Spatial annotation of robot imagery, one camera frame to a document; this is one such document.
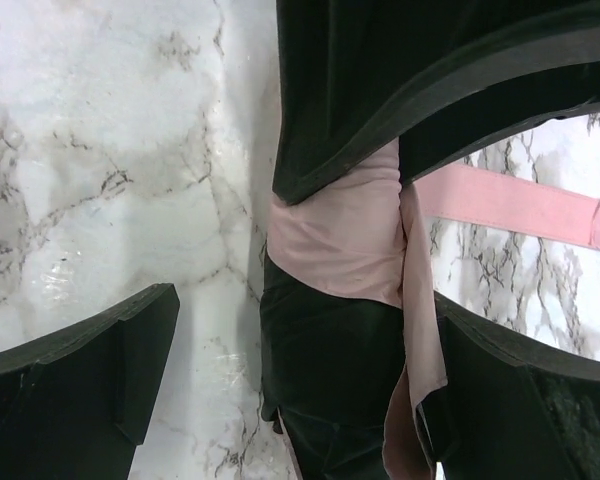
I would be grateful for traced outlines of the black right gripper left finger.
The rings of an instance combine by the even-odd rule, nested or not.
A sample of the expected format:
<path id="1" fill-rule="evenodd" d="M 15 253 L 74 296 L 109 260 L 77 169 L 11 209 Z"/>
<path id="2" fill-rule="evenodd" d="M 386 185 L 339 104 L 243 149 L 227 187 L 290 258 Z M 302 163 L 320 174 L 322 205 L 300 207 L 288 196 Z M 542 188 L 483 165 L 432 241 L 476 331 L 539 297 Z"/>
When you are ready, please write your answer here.
<path id="1" fill-rule="evenodd" d="M 0 479 L 125 479 L 174 337 L 173 285 L 0 352 Z"/>

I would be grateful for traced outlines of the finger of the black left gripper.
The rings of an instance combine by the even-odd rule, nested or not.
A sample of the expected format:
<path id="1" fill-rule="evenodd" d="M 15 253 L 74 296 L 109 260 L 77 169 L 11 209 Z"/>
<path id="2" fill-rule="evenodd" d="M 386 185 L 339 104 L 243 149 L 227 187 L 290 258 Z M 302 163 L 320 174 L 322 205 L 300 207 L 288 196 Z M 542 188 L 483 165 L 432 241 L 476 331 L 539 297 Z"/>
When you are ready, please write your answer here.
<path id="1" fill-rule="evenodd" d="M 274 192 L 297 204 L 465 99 L 600 98 L 600 1 L 280 1 Z"/>
<path id="2" fill-rule="evenodd" d="M 423 120 L 400 136 L 403 184 L 546 121 L 600 112 L 600 98 L 536 98 L 507 104 L 465 99 Z"/>

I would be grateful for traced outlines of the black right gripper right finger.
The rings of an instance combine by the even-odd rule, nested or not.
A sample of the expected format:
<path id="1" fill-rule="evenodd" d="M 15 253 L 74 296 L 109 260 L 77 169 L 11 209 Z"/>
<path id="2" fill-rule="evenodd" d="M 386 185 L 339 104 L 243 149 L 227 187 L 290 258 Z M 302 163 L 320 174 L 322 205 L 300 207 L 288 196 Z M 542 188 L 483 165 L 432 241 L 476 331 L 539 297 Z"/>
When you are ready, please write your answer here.
<path id="1" fill-rule="evenodd" d="M 435 296 L 448 383 L 418 406 L 448 479 L 600 479 L 600 362 Z"/>

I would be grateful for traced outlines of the pink folding umbrella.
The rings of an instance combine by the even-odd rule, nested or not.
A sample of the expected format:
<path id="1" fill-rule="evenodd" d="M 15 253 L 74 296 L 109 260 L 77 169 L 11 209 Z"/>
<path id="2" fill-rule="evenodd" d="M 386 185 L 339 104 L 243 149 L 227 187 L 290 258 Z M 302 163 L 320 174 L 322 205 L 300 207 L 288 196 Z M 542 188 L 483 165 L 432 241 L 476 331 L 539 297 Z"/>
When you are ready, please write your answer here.
<path id="1" fill-rule="evenodd" d="M 425 217 L 600 251 L 600 198 L 459 163 L 404 185 L 397 141 L 271 203 L 263 416 L 303 479 L 432 479 L 418 406 L 448 383 Z"/>

